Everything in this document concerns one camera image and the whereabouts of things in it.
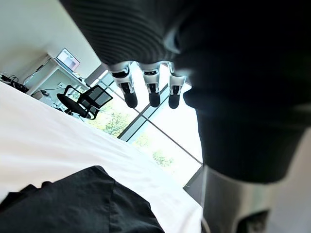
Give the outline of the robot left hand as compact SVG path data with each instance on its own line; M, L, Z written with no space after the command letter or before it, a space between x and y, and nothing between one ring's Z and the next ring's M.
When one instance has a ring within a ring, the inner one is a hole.
M204 233L264 233L272 196L311 125L308 0L64 0L61 2L137 106L130 62L160 104L159 66L171 70L169 106L197 116Z

